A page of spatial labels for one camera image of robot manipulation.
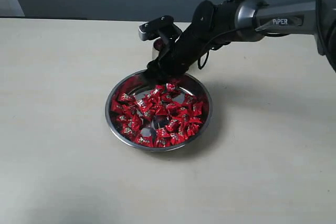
metal bowl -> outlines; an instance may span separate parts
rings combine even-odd
[[[144,81],[142,77],[143,72],[144,70],[136,72],[134,74],[131,74],[130,76],[127,76],[122,81],[120,81],[113,88],[113,90],[111,91],[110,95],[107,98],[106,105],[105,105],[105,116],[106,116],[107,124],[109,125],[113,134],[118,139],[126,143],[127,145],[130,145],[132,147],[142,149],[145,151],[150,151],[150,152],[172,151],[172,150],[181,148],[184,145],[198,138],[209,125],[213,108],[212,108],[212,101],[211,101],[209,92],[196,78],[192,77],[189,74],[185,74],[181,78],[179,82],[179,89],[181,90],[181,95],[179,95],[176,99],[174,99],[174,101],[182,102],[184,99],[184,94],[187,93],[187,94],[195,95],[199,100],[204,102],[204,105],[202,108],[202,115],[201,115],[201,119],[204,122],[204,124],[201,126],[199,132],[196,135],[190,137],[187,141],[181,144],[178,144],[178,145],[173,145],[173,146],[163,147],[163,148],[151,148],[151,147],[135,144],[119,133],[118,130],[120,130],[120,127],[118,123],[115,121],[117,114],[110,111],[111,100],[117,98],[117,96],[122,93],[131,94],[131,95],[134,95],[136,99],[140,99],[140,98],[143,98],[144,94],[148,94],[150,90],[154,89],[154,87],[149,86]],[[153,122],[151,126],[147,125],[146,130],[148,130],[149,132],[155,131]]]

piper logo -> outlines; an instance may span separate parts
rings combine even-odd
[[[273,25],[288,25],[288,19],[286,18],[274,18]]]

bowl rim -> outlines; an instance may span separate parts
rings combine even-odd
[[[208,90],[206,89],[206,87],[199,81],[197,80],[195,77],[193,77],[192,75],[185,73],[184,75],[191,78],[192,80],[194,80],[195,82],[197,82],[201,88],[204,90],[207,98],[208,98],[208,105],[209,105],[209,114],[207,119],[205,120],[202,128],[199,130],[199,132],[197,133],[197,135],[190,137],[187,141],[181,143],[181,144],[177,144],[177,145],[173,145],[173,146],[169,146],[169,147],[161,147],[161,148],[156,148],[156,147],[147,147],[147,146],[143,146],[140,144],[136,144],[133,143],[132,141],[128,140],[127,138],[125,138],[123,135],[121,135],[117,129],[114,127],[113,123],[111,122],[110,119],[110,102],[111,102],[111,98],[113,96],[113,94],[115,93],[115,91],[119,88],[120,85],[122,85],[126,80],[128,80],[130,77],[132,76],[136,76],[140,73],[145,72],[145,70],[140,70],[137,71],[133,74],[130,74],[129,76],[123,78],[121,81],[118,82],[117,85],[114,86],[114,88],[112,89],[112,91],[110,92],[107,100],[106,100],[106,104],[105,104],[105,118],[107,121],[107,124],[110,128],[110,130],[112,131],[112,133],[123,143],[127,144],[128,146],[132,146],[134,148],[138,148],[144,151],[149,151],[149,152],[167,152],[167,151],[172,151],[172,150],[176,150],[179,149],[183,146],[185,146],[186,144],[190,143],[191,141],[195,140],[196,138],[198,138],[204,131],[205,129],[208,127],[209,123],[210,123],[210,119],[212,117],[212,113],[213,113],[213,104],[212,104],[212,99],[211,96],[208,92]]]

white table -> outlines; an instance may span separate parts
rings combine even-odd
[[[1,223],[335,223],[336,74],[314,38],[212,52],[191,73],[208,129],[154,154],[104,118],[151,59],[139,24],[0,19]]]

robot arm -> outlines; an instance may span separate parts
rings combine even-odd
[[[184,32],[170,16],[139,27],[142,40],[161,37],[165,43],[145,72],[148,79],[156,81],[178,78],[209,50],[231,42],[288,34],[314,35],[318,53],[326,55],[336,71],[336,0],[303,0],[286,5],[267,5],[264,0],[229,0],[220,5],[203,1]]]

